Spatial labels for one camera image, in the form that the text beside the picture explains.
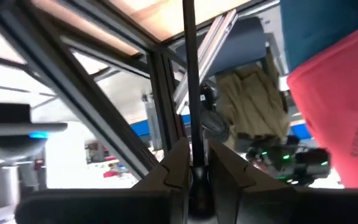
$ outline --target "blue stripe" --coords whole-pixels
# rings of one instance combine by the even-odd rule
[[[185,125],[190,125],[190,115],[183,115],[182,120]],[[147,120],[131,124],[131,127],[138,136],[148,136],[150,134]],[[306,128],[306,124],[297,124],[292,126],[291,134],[298,136],[301,140],[311,139],[311,135]]]

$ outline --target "wooden panel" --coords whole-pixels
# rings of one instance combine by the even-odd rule
[[[110,0],[160,40],[183,32],[182,0]],[[196,23],[200,24],[250,0],[195,0]]]
[[[106,31],[102,30],[102,28],[96,26],[91,22],[84,20],[74,12],[71,12],[67,8],[59,5],[59,3],[56,2],[56,0],[32,0],[32,2],[35,4],[35,6],[37,6],[41,10],[51,14],[52,16],[62,21],[65,21],[73,25],[79,30],[86,32],[99,40],[102,40],[103,42],[117,48],[118,50],[128,55],[134,55],[138,53],[138,51],[135,48],[125,44],[117,37],[110,35]]]

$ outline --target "beige fabric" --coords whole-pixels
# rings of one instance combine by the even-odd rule
[[[272,60],[267,59],[271,62],[267,70],[272,71]],[[271,74],[268,76],[253,64],[216,76],[221,95],[217,110],[230,125],[227,147],[234,149],[237,133],[274,134],[281,138],[288,134],[290,122],[277,88],[278,73]]]

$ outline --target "blue light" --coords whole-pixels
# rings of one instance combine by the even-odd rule
[[[29,134],[30,138],[36,138],[36,139],[47,139],[48,133],[47,132],[33,132]]]

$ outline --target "black vertical pole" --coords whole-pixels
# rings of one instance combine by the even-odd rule
[[[191,118],[191,146],[193,166],[205,164],[204,144],[200,119],[200,78],[198,74],[198,55],[196,39],[196,17],[194,0],[183,0],[183,22],[185,25],[185,44],[189,86],[189,109]]]

